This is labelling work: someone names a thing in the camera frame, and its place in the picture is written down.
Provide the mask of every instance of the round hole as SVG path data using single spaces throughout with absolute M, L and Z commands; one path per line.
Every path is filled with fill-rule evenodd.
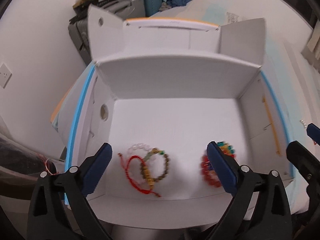
M 105 104 L 100 108 L 100 117 L 103 121 L 106 121 L 109 117 L 108 107 Z
M 99 18 L 98 23 L 99 23 L 99 26 L 102 26 L 102 25 L 103 25 L 103 18 L 102 18 L 102 17 Z

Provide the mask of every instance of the brown beaded bracelet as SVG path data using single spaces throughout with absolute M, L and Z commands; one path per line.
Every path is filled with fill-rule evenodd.
M 159 182 L 161 181 L 162 179 L 164 179 L 167 174 L 168 174 L 168 170 L 169 170 L 169 156 L 164 152 L 164 151 L 161 151 L 159 150 L 158 148 L 153 148 L 150 152 L 147 153 L 147 155 L 143 158 L 143 161 L 146 163 L 150 157 L 152 155 L 155 155 L 155 154 L 159 154 L 159 155 L 162 155 L 165 159 L 165 163 L 164 163 L 164 173 L 157 177 L 157 178 L 152 178 L 154 182 Z M 141 164 L 141 175 L 143 176 L 144 179 L 146 179 L 145 177 L 145 173 L 144 173 L 144 168 L 143 168 L 143 165 Z

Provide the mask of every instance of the open box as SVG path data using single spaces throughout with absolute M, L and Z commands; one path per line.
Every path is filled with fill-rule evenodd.
M 240 165 L 292 179 L 286 127 L 260 73 L 263 19 L 220 27 L 177 19 L 122 21 L 91 7 L 88 24 L 94 61 L 60 113 L 73 120 L 65 124 L 70 128 L 59 130 L 70 131 L 66 169 L 104 142 L 112 146 L 112 160 L 87 197 L 100 220 L 154 229 L 217 222 L 232 197 L 203 180 L 201 157 L 211 141 L 232 144 Z M 154 189 L 161 198 L 141 194 L 125 177 L 116 154 L 136 143 L 170 156 L 169 174 Z

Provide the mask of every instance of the bracelet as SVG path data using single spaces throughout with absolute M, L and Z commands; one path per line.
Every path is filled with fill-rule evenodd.
M 229 145 L 225 141 L 218 142 L 217 145 L 225 155 L 229 155 L 233 158 L 236 157 L 235 150 L 233 149 L 232 145 Z M 212 165 L 210 164 L 206 153 L 202 156 L 201 168 L 204 180 L 210 186 L 221 187 L 221 182 L 217 176 L 217 173 L 214 171 Z
M 139 192 L 141 192 L 141 193 L 143 193 L 143 194 L 146 194 L 146 195 L 148 195 L 148 194 L 150 194 L 150 193 L 153 193 L 153 194 L 155 194 L 157 197 L 161 197 L 158 193 L 152 191 L 153 186 L 154 186 L 154 181 L 153 181 L 153 179 L 151 178 L 151 174 L 150 174 L 149 169 L 147 168 L 146 163 L 144 162 L 144 160 L 143 160 L 140 156 L 138 156 L 138 155 L 133 155 L 133 156 L 131 156 L 130 159 L 128 160 L 128 162 L 127 162 L 127 165 L 125 166 L 125 165 L 124 165 L 124 159 L 123 159 L 122 154 L 121 154 L 121 153 L 118 153 L 118 155 L 119 155 L 119 157 L 120 157 L 120 163 L 121 163 L 122 168 L 123 168 L 124 171 L 125 171 L 125 175 L 126 175 L 127 179 L 129 180 L 130 184 L 131 184 L 136 190 L 138 190 Z M 143 165 L 144 176 L 145 176 L 145 178 L 146 178 L 146 180 L 147 180 L 147 182 L 148 182 L 148 185 L 149 185 L 149 190 L 140 188 L 140 187 L 138 186 L 137 182 L 130 177 L 128 170 L 129 170 L 129 164 L 130 164 L 130 162 L 131 162 L 133 159 L 139 159 L 139 160 L 141 161 L 141 163 L 142 163 L 142 165 Z
M 164 173 L 162 175 L 158 176 L 157 178 L 152 178 L 154 182 L 159 182 L 162 179 L 164 179 L 168 174 L 170 159 L 169 159 L 169 156 L 164 151 L 159 150 L 158 148 L 153 148 L 143 158 L 143 161 L 146 163 L 151 158 L 151 156 L 153 156 L 155 154 L 162 155 L 164 157 L 164 160 L 165 160 L 165 162 L 164 162 Z M 144 174 L 144 166 L 143 166 L 142 163 L 141 163 L 141 175 L 143 176 L 144 179 L 147 179 L 147 177 Z

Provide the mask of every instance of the blue gripper pad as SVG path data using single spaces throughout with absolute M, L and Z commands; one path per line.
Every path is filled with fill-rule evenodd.
M 314 140 L 318 145 L 320 145 L 320 128 L 313 123 L 308 125 L 307 135 Z
M 110 144 L 104 143 L 94 156 L 90 156 L 84 160 L 80 166 L 83 173 L 82 195 L 86 197 L 94 192 L 111 158 L 112 147 Z
M 215 142 L 208 144 L 207 157 L 224 190 L 234 197 L 237 193 L 237 177 L 223 158 L 223 153 Z

